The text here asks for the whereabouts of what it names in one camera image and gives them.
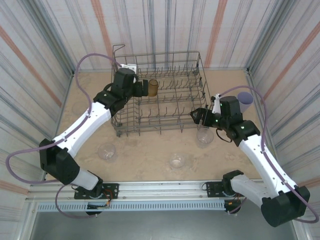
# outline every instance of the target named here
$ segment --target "wooden table surface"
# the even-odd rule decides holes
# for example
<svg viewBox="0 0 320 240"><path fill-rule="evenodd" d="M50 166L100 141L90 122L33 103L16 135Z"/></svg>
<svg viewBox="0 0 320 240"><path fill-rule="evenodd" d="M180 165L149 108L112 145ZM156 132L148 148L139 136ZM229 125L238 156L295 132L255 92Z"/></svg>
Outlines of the wooden table surface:
<svg viewBox="0 0 320 240"><path fill-rule="evenodd" d="M238 85L246 85L244 72L206 71L206 79L211 95L222 93ZM93 98L103 87L111 82L110 72L80 73L79 82ZM245 89L235 90L230 95L236 96ZM59 133L62 133L84 112L88 103L76 82L71 84L64 108ZM255 107L252 105L244 114L244 119L252 120L258 128L260 124ZM110 122L103 124L79 150L76 162L104 181L172 181L172 180L217 180L223 174L233 170L243 171L249 178L260 178L252 163L234 143L220 140L214 132L213 142L206 148L196 144L197 129L144 132L139 136L131 133L116 136ZM98 156L101 144L112 143L116 148L116 159L107 162ZM186 158L184 167L172 169L169 160L175 154Z"/></svg>

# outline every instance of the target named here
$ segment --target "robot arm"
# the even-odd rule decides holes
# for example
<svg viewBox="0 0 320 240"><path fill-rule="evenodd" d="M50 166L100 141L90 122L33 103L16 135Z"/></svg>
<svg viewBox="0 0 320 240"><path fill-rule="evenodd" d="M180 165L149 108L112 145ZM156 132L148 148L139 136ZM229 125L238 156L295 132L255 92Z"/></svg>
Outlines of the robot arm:
<svg viewBox="0 0 320 240"><path fill-rule="evenodd" d="M306 205L286 186L295 189L306 201L310 193L305 186L297 184L286 175L276 159L264 145L264 152L284 178L285 183L272 169L263 154L260 131L252 121L243 120L239 101L234 96L212 97L213 110L198 108L190 113L196 124L223 130L251 160L260 174L265 187L248 179L241 171L233 171L223 176L224 191L228 195L239 193L261 208L266 221L273 227L304 215Z"/></svg>
<svg viewBox="0 0 320 240"><path fill-rule="evenodd" d="M115 73L113 83L108 84L95 96L90 112L88 108L72 126L52 141L44 139L40 143L39 146L42 147L61 139L65 140L54 147L40 150L40 165L44 171L65 185L75 184L82 187L83 191L93 198L101 194L103 180L80 168L74 157L86 140L121 110L131 97L148 95L148 81L137 81L136 71L136 66L122 65ZM66 139L85 117L88 118L84 124Z"/></svg>

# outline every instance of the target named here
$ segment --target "brown plastic cup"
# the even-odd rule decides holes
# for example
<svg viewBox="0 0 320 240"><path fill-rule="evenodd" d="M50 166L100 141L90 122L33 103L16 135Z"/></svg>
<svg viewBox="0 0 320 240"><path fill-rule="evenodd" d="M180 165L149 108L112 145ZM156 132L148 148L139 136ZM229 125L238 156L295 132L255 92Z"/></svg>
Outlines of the brown plastic cup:
<svg viewBox="0 0 320 240"><path fill-rule="evenodd" d="M148 84L148 96L155 97L158 93L158 81L155 79L151 79Z"/></svg>

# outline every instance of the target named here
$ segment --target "dish rack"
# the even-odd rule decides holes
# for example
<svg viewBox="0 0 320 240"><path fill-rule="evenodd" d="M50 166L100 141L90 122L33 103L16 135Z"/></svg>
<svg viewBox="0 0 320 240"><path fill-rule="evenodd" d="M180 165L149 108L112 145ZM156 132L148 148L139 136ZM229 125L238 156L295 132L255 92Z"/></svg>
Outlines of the dish rack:
<svg viewBox="0 0 320 240"><path fill-rule="evenodd" d="M114 45L113 57L118 63L136 64L139 80L156 79L155 97L132 97L111 119L120 137L130 133L198 128L190 112L210 103L210 92L198 51L179 51L117 56L124 44ZM112 65L111 81L118 70Z"/></svg>

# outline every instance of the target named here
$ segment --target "wire dish rack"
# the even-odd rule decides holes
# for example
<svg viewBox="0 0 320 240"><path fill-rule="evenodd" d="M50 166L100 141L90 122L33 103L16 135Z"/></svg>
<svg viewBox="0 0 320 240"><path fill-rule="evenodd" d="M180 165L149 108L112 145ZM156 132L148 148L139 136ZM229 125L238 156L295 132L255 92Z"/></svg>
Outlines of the wire dish rack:
<svg viewBox="0 0 320 240"><path fill-rule="evenodd" d="M210 93L198 51L179 51L117 56L124 44L113 46L118 63L136 64L139 80L156 79L155 97L132 97L126 106L111 119L120 137L122 134L198 128L190 112L204 108ZM112 81L117 65L112 67Z"/></svg>

